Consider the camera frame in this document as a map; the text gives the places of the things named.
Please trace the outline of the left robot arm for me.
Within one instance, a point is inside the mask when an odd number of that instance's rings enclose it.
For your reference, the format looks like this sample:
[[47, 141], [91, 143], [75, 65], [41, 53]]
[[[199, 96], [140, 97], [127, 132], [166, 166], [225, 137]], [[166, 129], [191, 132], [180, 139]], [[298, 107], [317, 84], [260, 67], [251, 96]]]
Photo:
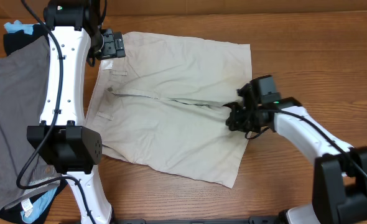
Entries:
[[84, 125], [83, 92], [86, 65], [97, 60], [125, 57], [120, 32], [103, 29], [107, 5], [99, 1], [50, 1], [39, 24], [49, 36], [50, 63], [44, 108], [37, 126], [27, 127], [35, 149], [17, 177], [16, 185], [35, 157], [54, 167], [66, 180], [80, 209], [81, 223], [115, 223], [106, 199], [98, 165], [101, 136]]

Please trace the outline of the beige cotton shorts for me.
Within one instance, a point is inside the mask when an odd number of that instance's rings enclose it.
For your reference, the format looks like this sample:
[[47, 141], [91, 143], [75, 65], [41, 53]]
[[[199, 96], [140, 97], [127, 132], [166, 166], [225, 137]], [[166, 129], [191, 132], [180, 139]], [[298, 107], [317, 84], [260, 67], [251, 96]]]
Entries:
[[85, 118], [103, 154], [232, 188], [248, 142], [225, 122], [252, 78], [250, 46], [144, 32], [123, 40], [125, 57], [100, 64]]

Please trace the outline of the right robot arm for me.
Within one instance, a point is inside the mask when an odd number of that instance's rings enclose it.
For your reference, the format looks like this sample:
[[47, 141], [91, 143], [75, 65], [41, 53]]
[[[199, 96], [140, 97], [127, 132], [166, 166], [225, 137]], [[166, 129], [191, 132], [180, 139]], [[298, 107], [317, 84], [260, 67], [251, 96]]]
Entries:
[[240, 103], [227, 104], [230, 131], [250, 140], [271, 130], [290, 141], [313, 165], [312, 202], [256, 216], [250, 223], [334, 223], [367, 221], [367, 146], [353, 147], [318, 124], [293, 97], [282, 98], [273, 77], [251, 80], [237, 91]]

